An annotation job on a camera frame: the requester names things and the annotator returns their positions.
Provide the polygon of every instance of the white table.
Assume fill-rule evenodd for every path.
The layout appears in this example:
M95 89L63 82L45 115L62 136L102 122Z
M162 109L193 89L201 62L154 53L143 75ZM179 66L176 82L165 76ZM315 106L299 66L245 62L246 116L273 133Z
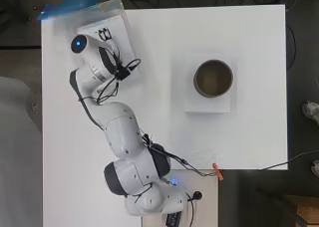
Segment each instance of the white table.
M221 168L261 168L286 160L284 6L127 15L147 79L131 90L143 92L144 100L132 99L130 92L119 99L133 108L156 142L198 168L210 168L212 162ZM140 218L127 215L123 198L106 186L103 170L115 157L69 85L70 46L61 37L55 20L43 22L44 226L140 226ZM203 118L220 127L202 130L211 131L213 148L195 145L198 133L186 135L185 146L169 145L171 61L189 47L239 58L235 109Z

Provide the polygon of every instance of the cup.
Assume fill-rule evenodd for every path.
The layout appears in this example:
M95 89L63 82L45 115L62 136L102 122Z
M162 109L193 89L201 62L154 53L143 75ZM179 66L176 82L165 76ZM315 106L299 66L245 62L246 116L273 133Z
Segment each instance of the cup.
M204 62L197 69L193 84L197 92L206 98L224 95L230 89L233 74L227 64L219 60Z

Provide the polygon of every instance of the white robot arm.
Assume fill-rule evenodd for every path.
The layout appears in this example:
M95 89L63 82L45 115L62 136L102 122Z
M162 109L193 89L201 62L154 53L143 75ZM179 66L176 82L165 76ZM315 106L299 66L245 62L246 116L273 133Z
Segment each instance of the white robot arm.
M153 144L153 148L144 145L137 119L128 106L121 103L101 106L92 97L101 84L112 79L121 81L133 70L122 66L112 38L100 42L79 35L71 49L83 59L84 65L71 73L70 84L89 119L104 132L119 159L105 168L110 190L126 196L126 208L131 215L183 210L187 205L183 189L160 182L170 172L169 159L160 154L163 148L159 144Z

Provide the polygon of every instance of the blue object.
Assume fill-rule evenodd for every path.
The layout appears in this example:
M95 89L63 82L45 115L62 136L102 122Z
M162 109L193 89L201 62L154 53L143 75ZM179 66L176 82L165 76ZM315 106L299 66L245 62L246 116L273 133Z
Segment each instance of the blue object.
M47 4L41 12L38 20L48 19L51 16L67 14L72 11L78 11L89 6L98 4L102 0L64 0L62 5L49 5Z
M171 178L171 184L172 184L172 185L177 185L177 180L176 180L175 177L172 177L172 178Z

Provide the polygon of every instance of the red object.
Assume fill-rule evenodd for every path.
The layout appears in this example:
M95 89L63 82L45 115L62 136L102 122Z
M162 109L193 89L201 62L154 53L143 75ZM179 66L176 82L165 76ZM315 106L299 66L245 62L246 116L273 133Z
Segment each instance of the red object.
M216 174L217 174L218 179L219 179L219 180L223 180L223 176L222 176L222 174L221 174L221 172L220 172L220 170L219 170L217 164L216 164L216 163L213 163L213 164L212 164L212 167L213 167L214 170L216 171Z

